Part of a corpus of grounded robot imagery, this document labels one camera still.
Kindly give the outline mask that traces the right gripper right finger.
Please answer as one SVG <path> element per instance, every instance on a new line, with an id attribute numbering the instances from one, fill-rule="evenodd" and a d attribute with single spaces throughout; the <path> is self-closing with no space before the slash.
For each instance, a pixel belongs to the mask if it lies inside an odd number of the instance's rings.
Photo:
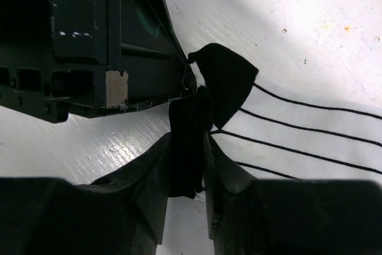
<path id="1" fill-rule="evenodd" d="M 364 180 L 258 179 L 204 134 L 215 254 L 380 254 L 381 188 Z"/>

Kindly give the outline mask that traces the white sock black thin stripes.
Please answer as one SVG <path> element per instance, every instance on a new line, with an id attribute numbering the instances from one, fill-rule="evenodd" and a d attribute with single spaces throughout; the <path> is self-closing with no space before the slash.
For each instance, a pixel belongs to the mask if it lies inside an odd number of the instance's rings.
<path id="1" fill-rule="evenodd" d="M 381 109 L 288 90 L 227 47 L 189 53 L 191 93 L 169 108 L 186 159 L 170 195 L 194 198 L 202 183 L 202 135 L 254 177 L 381 183 Z"/>

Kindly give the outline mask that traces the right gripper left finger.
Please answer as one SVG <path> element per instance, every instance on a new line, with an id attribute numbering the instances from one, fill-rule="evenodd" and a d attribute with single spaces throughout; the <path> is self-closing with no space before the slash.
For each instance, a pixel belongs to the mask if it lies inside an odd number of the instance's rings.
<path id="1" fill-rule="evenodd" d="M 155 254 L 162 242 L 171 136 L 88 185 L 1 179 L 2 254 Z"/>

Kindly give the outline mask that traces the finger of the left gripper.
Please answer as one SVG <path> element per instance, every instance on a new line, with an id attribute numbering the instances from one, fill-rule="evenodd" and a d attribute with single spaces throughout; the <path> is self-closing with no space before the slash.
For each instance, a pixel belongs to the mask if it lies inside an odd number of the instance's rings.
<path id="1" fill-rule="evenodd" d="M 108 0 L 109 67 L 127 80 L 108 113 L 137 112 L 192 93 L 165 0 Z"/>

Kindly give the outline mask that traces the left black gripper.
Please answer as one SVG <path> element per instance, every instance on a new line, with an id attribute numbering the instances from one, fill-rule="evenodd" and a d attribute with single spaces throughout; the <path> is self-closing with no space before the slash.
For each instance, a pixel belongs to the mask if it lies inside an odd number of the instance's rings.
<path id="1" fill-rule="evenodd" d="M 1 0 L 1 105 L 48 122 L 106 106 L 107 0 Z"/>

